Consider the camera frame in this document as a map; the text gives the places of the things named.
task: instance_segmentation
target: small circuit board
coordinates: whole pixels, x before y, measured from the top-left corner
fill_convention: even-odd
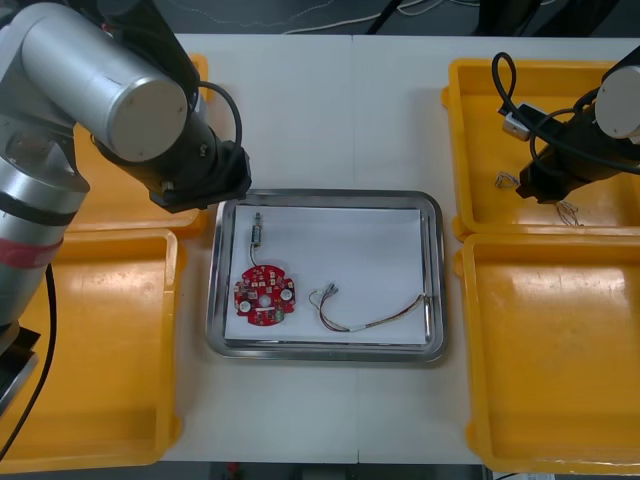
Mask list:
[[[233,287],[233,298],[238,315],[260,327],[282,322],[296,304],[293,281],[273,265],[258,265],[244,272]]]

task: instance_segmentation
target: robotic arm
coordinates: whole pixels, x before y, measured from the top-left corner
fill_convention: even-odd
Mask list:
[[[498,75],[506,60],[512,75],[509,92]],[[586,92],[573,107],[547,114],[511,101],[516,68],[506,53],[492,64],[493,79],[503,100],[503,130],[528,141],[532,162],[520,172],[517,192],[538,203],[556,203],[571,191],[621,172],[640,174],[640,47],[605,73],[602,85]],[[554,117],[573,113],[567,122]],[[536,151],[535,138],[547,143]]]
[[[35,365],[38,335],[18,318],[89,191],[76,123],[169,212],[241,197],[251,184],[233,101],[236,141],[221,141],[204,118],[198,73],[153,3],[97,7],[111,35],[47,3],[0,30],[0,414]]]

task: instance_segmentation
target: cable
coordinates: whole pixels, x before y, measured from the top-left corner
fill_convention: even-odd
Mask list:
[[[444,2],[445,2],[445,0],[436,0],[434,3],[432,3],[428,7],[425,7],[422,10],[418,10],[417,12],[405,12],[403,10],[403,8],[406,8],[407,5],[405,5],[404,7],[399,6],[398,7],[398,12],[400,12],[402,15],[405,15],[407,17],[417,17],[418,15],[422,15],[423,13],[427,13],[429,10],[433,10],[434,8],[439,7]]]
[[[11,448],[11,445],[13,445],[13,442],[18,436],[18,434],[20,433],[20,430],[22,429],[24,422],[27,420],[27,417],[31,413],[31,409],[33,408],[36,401],[38,400],[38,396],[42,391],[42,387],[44,387],[44,384],[47,381],[47,376],[49,375],[49,370],[51,369],[51,363],[53,362],[53,354],[55,352],[55,347],[56,347],[56,336],[58,334],[58,312],[57,312],[57,306],[56,306],[56,286],[53,280],[53,268],[51,267],[51,264],[47,266],[47,270],[45,272],[45,278],[47,281],[47,295],[49,296],[49,323],[50,323],[49,344],[47,346],[47,355],[44,360],[44,365],[42,366],[42,373],[40,374],[40,380],[38,380],[38,384],[36,385],[36,388],[33,390],[31,399],[29,400],[29,403],[27,403],[27,406],[25,407],[24,412],[22,413],[22,416],[18,420],[18,423],[16,424],[15,428],[11,432],[11,435],[9,435],[9,439],[4,444],[4,447],[2,447],[2,450],[0,450],[0,461],[4,459],[5,455]]]
[[[587,153],[580,149],[572,147],[571,145],[568,145],[562,141],[556,140],[552,135],[549,135],[548,133],[545,133],[544,131],[542,131],[540,128],[537,128],[536,125],[533,122],[531,122],[531,120],[529,120],[524,114],[522,114],[522,112],[520,112],[520,110],[518,110],[518,107],[516,107],[516,105],[513,103],[513,101],[511,100],[511,97],[509,97],[509,95],[504,89],[504,86],[502,85],[502,82],[500,81],[500,75],[498,73],[498,64],[500,63],[500,60],[503,60],[503,59],[506,60],[507,63],[509,63],[510,68],[513,69],[512,75],[515,74],[515,65],[513,64],[513,59],[509,56],[508,53],[500,52],[495,57],[493,57],[493,61],[491,62],[491,75],[493,77],[493,83],[495,84],[496,90],[498,90],[498,95],[500,95],[500,98],[504,102],[504,105],[506,105],[507,109],[513,114],[513,116],[520,123],[522,123],[525,127],[527,127],[532,134],[535,134],[536,136],[540,137],[542,140],[547,142],[549,145],[557,148],[558,150],[574,155],[576,157],[579,157],[580,159],[585,160],[587,162],[596,163],[598,165],[602,165],[604,167],[608,167],[613,170],[618,170],[620,172],[640,175],[640,168],[630,167],[622,163],[612,162],[604,158],[596,157],[595,155],[592,155],[590,153]]]
[[[387,23],[387,20],[393,15],[393,12],[397,10],[400,6],[402,0],[389,0],[389,3],[382,9],[380,15],[376,18],[376,21],[369,27],[367,30],[367,35],[375,35],[378,33],[378,30],[382,28],[382,26]]]
[[[227,169],[233,168],[233,164],[235,160],[238,158],[238,156],[242,151],[242,119],[240,118],[240,111],[238,110],[238,106],[236,105],[236,102],[233,101],[233,98],[231,97],[231,95],[229,95],[229,93],[220,85],[212,82],[205,82],[204,80],[202,80],[199,83],[199,85],[201,87],[208,88],[216,92],[218,95],[220,95],[222,98],[226,100],[227,104],[229,105],[229,108],[231,109],[231,113],[233,115],[233,121],[236,124],[236,140],[233,145],[233,150],[231,150],[229,160],[227,161]],[[226,173],[227,172],[223,172],[222,173],[223,176],[221,178],[224,178],[224,175],[226,175]]]
[[[542,126],[553,117],[557,117],[558,115],[564,115],[567,113],[573,113],[575,115],[576,111],[573,108],[561,108],[560,110],[551,112],[550,114],[546,115],[540,122],[538,122],[537,128],[542,128]],[[540,156],[538,155],[538,152],[536,151],[536,138],[537,138],[536,134],[534,132],[531,132],[531,136],[529,137],[529,151],[531,152],[531,157],[533,158],[533,162],[538,166],[540,170],[542,170],[544,173],[546,173],[551,177],[562,176],[563,172],[561,172],[560,170],[551,168],[542,162],[542,160],[540,159]]]
[[[412,7],[414,5],[418,5],[420,3],[424,3],[426,0],[413,0],[412,2],[408,2],[398,6],[398,11],[403,15],[407,16],[415,16],[408,15],[402,11],[403,8]],[[305,32],[317,32],[320,30],[328,30],[330,28],[341,27],[343,25],[353,25],[357,23],[368,22],[369,20],[374,20],[380,16],[380,13],[374,13],[373,15],[369,15],[367,17],[353,18],[351,20],[343,20],[341,22],[329,23],[327,25],[319,25],[317,27],[306,27],[306,28],[296,28],[295,30],[287,30],[286,32],[282,32],[282,35],[291,35],[294,33],[305,33]]]
[[[338,293],[338,287],[336,287],[335,284],[332,283],[325,290],[314,290],[313,292],[311,292],[309,294],[309,303],[311,303],[311,305],[313,305],[316,308],[316,310],[318,310],[320,321],[327,329],[331,330],[332,332],[340,332],[340,333],[360,332],[362,330],[366,330],[367,328],[373,328],[373,327],[377,327],[378,325],[383,325],[385,323],[390,323],[396,320],[400,320],[401,318],[411,313],[420,304],[420,302],[424,301],[427,298],[424,293],[421,293],[420,295],[418,295],[418,297],[414,300],[414,302],[411,305],[401,310],[400,312],[396,313],[395,315],[391,315],[390,317],[386,317],[386,318],[383,318],[382,320],[377,320],[375,322],[370,322],[365,325],[359,325],[356,327],[345,327],[344,325],[340,325],[339,323],[329,320],[327,316],[324,314],[324,312],[322,311],[322,309],[324,308],[325,302],[329,300],[331,297],[333,297],[336,293]],[[320,303],[316,303],[313,301],[313,297],[315,295],[322,295],[322,298],[320,299]]]

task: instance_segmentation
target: table surface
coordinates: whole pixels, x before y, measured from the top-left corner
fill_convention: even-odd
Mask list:
[[[183,432],[165,460],[478,463],[469,420],[460,244],[440,91],[458,57],[618,60],[634,39],[180,35],[235,98],[255,188],[420,190],[445,222],[449,347],[436,365],[231,360],[204,340],[211,235],[187,242],[177,326]],[[232,138],[222,99],[211,123]]]

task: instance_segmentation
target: metal tray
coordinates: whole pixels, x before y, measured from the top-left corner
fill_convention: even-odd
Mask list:
[[[425,302],[425,339],[421,344],[337,343],[225,338],[236,207],[290,207],[351,210],[417,210]],[[253,190],[244,200],[221,203],[216,218],[209,283],[206,337],[217,353],[230,358],[427,362],[442,355],[447,340],[442,214],[422,192],[368,190]]]

